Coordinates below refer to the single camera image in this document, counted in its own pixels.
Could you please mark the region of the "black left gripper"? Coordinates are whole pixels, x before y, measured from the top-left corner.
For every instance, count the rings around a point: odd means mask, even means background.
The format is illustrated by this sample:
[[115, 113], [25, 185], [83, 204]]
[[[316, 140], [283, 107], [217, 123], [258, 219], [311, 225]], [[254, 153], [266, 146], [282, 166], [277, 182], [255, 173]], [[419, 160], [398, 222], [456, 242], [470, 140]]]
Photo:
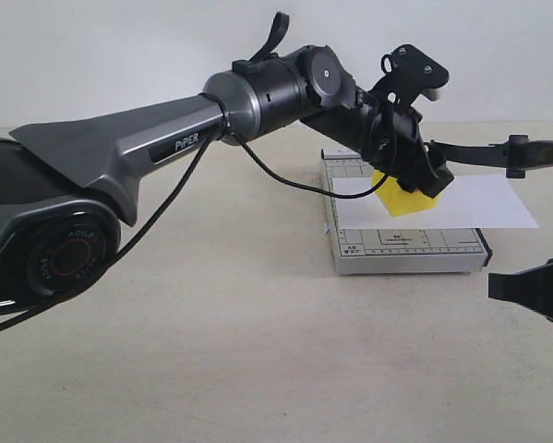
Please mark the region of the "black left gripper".
[[411, 108], [401, 114], [389, 104], [342, 106], [319, 111], [301, 123], [358, 153], [382, 171], [397, 174], [403, 191], [437, 197], [454, 180], [441, 151], [426, 152], [420, 134], [422, 114]]

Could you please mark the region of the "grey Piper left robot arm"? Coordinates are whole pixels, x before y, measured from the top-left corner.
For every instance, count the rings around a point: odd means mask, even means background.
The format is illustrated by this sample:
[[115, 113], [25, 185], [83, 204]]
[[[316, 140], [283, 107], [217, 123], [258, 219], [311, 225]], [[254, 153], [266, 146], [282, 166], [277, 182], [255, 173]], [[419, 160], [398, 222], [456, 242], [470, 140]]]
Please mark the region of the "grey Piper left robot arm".
[[141, 179], [211, 142], [251, 141], [301, 122], [407, 187], [450, 181], [419, 135], [419, 96], [448, 70], [404, 44], [359, 88], [327, 46], [278, 55], [270, 44], [211, 76], [201, 93], [84, 120], [28, 124], [0, 138], [0, 316], [87, 290], [137, 219]]

